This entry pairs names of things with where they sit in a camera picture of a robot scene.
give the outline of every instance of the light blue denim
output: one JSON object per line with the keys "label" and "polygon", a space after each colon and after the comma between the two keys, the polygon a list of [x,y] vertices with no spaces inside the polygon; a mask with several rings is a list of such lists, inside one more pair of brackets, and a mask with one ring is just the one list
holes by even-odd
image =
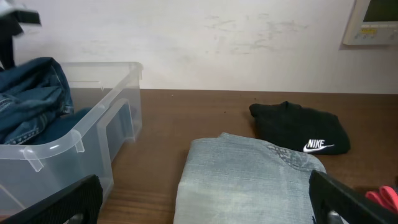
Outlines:
{"label": "light blue denim", "polygon": [[312,224],[313,155],[223,133],[192,142],[178,185],[175,224]]}

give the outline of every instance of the brown wooden surface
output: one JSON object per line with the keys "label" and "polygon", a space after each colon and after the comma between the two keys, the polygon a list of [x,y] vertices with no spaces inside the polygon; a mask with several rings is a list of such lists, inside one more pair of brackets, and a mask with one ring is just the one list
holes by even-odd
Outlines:
{"label": "brown wooden surface", "polygon": [[141,98],[142,132],[113,162],[114,189],[98,223],[172,223],[190,142],[222,132],[254,138],[252,103],[288,100],[338,115],[351,150],[318,156],[327,172],[355,189],[397,181],[398,95],[142,90]]}

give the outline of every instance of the white swoosh logo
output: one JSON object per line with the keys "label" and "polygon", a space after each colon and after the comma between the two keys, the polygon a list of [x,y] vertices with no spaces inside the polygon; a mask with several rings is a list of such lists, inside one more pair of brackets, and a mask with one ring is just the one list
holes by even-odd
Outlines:
{"label": "white swoosh logo", "polygon": [[309,148],[307,148],[307,145],[308,145],[308,143],[306,143],[306,145],[304,146],[303,152],[316,152],[316,151],[322,150],[322,149],[324,149],[326,147],[334,146],[334,145],[330,145],[330,146],[322,146],[322,147],[319,147],[319,148],[316,148],[316,149],[309,149]]}

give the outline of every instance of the plastic storage bin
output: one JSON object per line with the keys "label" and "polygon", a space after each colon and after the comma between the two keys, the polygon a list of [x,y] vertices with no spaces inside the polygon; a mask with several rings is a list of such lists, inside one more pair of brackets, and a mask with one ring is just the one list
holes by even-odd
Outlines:
{"label": "plastic storage bin", "polygon": [[[135,141],[141,130],[139,63],[66,63],[62,67],[75,111],[92,109],[56,141],[0,145],[0,215],[20,212],[90,174],[99,177],[105,201],[113,187],[111,161],[121,145]],[[119,83],[109,91],[101,82],[72,80],[90,75],[92,80],[107,75]],[[74,88],[82,82],[94,88]]]}

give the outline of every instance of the denim jacket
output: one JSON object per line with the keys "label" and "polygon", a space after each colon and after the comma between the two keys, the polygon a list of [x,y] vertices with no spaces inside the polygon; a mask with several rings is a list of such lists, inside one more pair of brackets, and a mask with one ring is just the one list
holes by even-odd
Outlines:
{"label": "denim jacket", "polygon": [[67,78],[48,57],[0,72],[0,144],[24,144],[73,113]]}

